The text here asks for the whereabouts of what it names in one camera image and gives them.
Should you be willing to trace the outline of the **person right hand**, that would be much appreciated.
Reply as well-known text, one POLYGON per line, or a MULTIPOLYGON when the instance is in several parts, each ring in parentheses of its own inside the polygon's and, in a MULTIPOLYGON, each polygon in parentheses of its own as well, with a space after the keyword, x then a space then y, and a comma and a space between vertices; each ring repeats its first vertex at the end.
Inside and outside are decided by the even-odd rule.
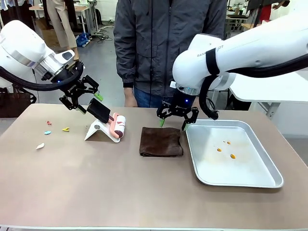
POLYGON ((135 99, 133 88, 123 88, 125 95, 125 107, 137 107, 137 101, 135 99))

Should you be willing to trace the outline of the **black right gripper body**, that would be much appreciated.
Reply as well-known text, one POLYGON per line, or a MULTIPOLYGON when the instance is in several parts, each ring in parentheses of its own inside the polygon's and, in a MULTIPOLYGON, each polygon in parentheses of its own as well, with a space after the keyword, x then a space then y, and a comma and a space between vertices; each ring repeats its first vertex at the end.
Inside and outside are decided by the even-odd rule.
POLYGON ((168 111, 172 115, 186 115, 191 112, 194 100, 195 95, 175 92, 168 111))

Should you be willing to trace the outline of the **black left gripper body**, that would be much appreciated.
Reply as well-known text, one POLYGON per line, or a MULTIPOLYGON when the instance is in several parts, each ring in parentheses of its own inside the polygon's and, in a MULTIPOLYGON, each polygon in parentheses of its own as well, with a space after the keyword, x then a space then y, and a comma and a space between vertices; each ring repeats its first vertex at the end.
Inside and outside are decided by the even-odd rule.
POLYGON ((74 81, 60 87, 60 90, 63 92, 63 95, 60 99, 67 99, 67 98, 78 98, 82 94, 84 94, 85 86, 80 80, 81 72, 76 71, 75 73, 70 71, 61 71, 57 75, 57 83, 61 83, 64 80, 69 79, 70 77, 75 77, 74 81))

